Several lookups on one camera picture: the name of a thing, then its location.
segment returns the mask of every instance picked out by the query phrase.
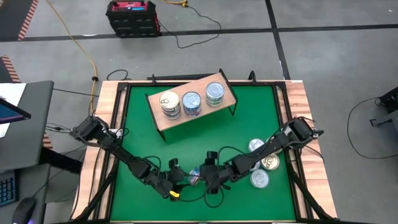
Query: green mat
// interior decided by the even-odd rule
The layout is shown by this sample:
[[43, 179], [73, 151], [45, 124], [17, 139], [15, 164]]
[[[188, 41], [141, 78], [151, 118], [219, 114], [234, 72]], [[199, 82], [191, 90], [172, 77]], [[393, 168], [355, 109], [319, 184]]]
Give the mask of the green mat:
[[[235, 116], [228, 109], [217, 111], [165, 131], [163, 142], [144, 94], [152, 95], [171, 87], [132, 87], [125, 127], [130, 133], [124, 137], [123, 147], [134, 155], [155, 155], [162, 159], [162, 170], [168, 170], [169, 160], [178, 158], [187, 172], [204, 163], [206, 151], [218, 151], [223, 146], [234, 146], [248, 152], [249, 141], [265, 141], [278, 127], [274, 95], [270, 86], [234, 86], [239, 103]], [[225, 149], [223, 162], [237, 152]], [[265, 189], [256, 189], [250, 176], [236, 183], [228, 182], [231, 190], [224, 190], [223, 204], [209, 208], [203, 199], [171, 202], [163, 199], [152, 187], [142, 185], [120, 163], [111, 211], [111, 221], [212, 221], [212, 220], [294, 220], [294, 208], [283, 153], [280, 166], [269, 171], [270, 182]], [[204, 183], [186, 187], [181, 198], [190, 200], [201, 196]], [[216, 205], [221, 194], [208, 195], [208, 202]]]

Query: keyboard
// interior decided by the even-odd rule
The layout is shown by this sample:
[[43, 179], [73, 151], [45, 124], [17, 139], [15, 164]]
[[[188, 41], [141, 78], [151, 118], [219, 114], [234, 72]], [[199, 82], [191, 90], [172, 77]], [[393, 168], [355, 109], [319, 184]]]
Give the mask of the keyboard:
[[0, 207], [18, 201], [15, 171], [0, 172]]

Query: concrete floor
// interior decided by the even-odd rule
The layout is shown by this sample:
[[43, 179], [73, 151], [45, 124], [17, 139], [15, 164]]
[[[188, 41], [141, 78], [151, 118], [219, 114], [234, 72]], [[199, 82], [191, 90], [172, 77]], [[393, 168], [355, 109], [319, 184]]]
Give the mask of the concrete floor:
[[[105, 14], [108, 0], [51, 0], [72, 34], [112, 34]], [[190, 9], [154, 0], [163, 25], [170, 30], [217, 29]], [[270, 28], [263, 0], [190, 0], [203, 15], [224, 29]], [[356, 26], [398, 24], [395, 0], [272, 0], [278, 27]], [[66, 35], [51, 8], [39, 1], [27, 37]], [[182, 45], [209, 35], [180, 36]], [[379, 96], [398, 85], [398, 30], [336, 30], [280, 33], [290, 76], [304, 80], [320, 138], [331, 192], [342, 220], [397, 223], [398, 157], [369, 160], [350, 148], [346, 122], [350, 109], [361, 100]], [[272, 33], [221, 34], [217, 39], [180, 50], [171, 36], [156, 39], [96, 39], [79, 43], [97, 64], [99, 79], [124, 68], [129, 78], [155, 74], [211, 73], [222, 68], [228, 78], [283, 79]], [[91, 65], [70, 40], [0, 43], [0, 55], [10, 56], [21, 80], [53, 80], [56, 88], [89, 93]], [[54, 92], [48, 122], [78, 125], [88, 114], [88, 96]], [[367, 156], [398, 153], [397, 132], [388, 125], [370, 127], [369, 119], [382, 114], [373, 102], [354, 113], [351, 135]], [[68, 135], [49, 133], [58, 152], [78, 146]], [[76, 188], [78, 177], [64, 174], [50, 183], [54, 201]], [[71, 193], [65, 199], [73, 199]], [[49, 203], [45, 223], [65, 221], [73, 206], [69, 200]]]

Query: yellow cable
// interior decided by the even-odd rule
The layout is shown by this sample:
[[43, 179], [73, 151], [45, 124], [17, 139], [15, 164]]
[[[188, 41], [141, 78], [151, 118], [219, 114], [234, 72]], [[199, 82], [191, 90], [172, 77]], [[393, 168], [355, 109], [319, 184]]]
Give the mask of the yellow cable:
[[[61, 20], [63, 26], [65, 27], [65, 29], [68, 32], [69, 37], [71, 38], [71, 40], [73, 40], [77, 44], [77, 46], [80, 48], [80, 50], [86, 55], [86, 57], [90, 61], [91, 65], [93, 66], [94, 77], [97, 77], [97, 68], [95, 66], [94, 61], [91, 59], [91, 57], [88, 55], [88, 53], [84, 50], [84, 48], [72, 37], [67, 25], [65, 24], [65, 22], [62, 19], [62, 17], [60, 16], [60, 14], [57, 12], [57, 10], [52, 6], [51, 2], [49, 0], [45, 0], [45, 1], [47, 1], [47, 4], [49, 4], [49, 6], [52, 8], [52, 10], [56, 13], [58, 18]], [[91, 112], [94, 111], [94, 107], [93, 107], [93, 98], [94, 98], [94, 96], [93, 95], [94, 95], [94, 89], [95, 89], [96, 82], [97, 82], [96, 80], [93, 80], [93, 87], [91, 88], [91, 100], [90, 100], [90, 110], [91, 110]]]
[[188, 6], [188, 1], [183, 0], [183, 1], [168, 1], [168, 0], [161, 0], [162, 2], [166, 4], [176, 4], [176, 5], [181, 5], [182, 7], [187, 7]]

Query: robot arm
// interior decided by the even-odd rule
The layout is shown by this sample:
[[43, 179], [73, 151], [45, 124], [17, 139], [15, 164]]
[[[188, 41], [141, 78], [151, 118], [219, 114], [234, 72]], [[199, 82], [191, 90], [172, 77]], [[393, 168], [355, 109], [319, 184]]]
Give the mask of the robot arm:
[[223, 165], [215, 163], [219, 152], [207, 152], [205, 163], [200, 166], [200, 176], [205, 180], [206, 192], [217, 194], [218, 189], [227, 181], [236, 182], [249, 174], [250, 168], [279, 149], [300, 149], [318, 138], [323, 131], [312, 129], [305, 118], [295, 118], [284, 124], [278, 133], [273, 135], [264, 145], [248, 154], [237, 155]]
[[[150, 185], [163, 198], [167, 198], [170, 195], [173, 185], [176, 184], [169, 180], [168, 172], [161, 172], [159, 167], [150, 160], [133, 156], [121, 147], [117, 142], [117, 135], [109, 132], [108, 125], [98, 117], [86, 118], [79, 126], [72, 129], [70, 135], [88, 146], [101, 147], [113, 154], [127, 165], [135, 178], [145, 185]], [[93, 144], [89, 142], [93, 139], [96, 139], [98, 143]]]

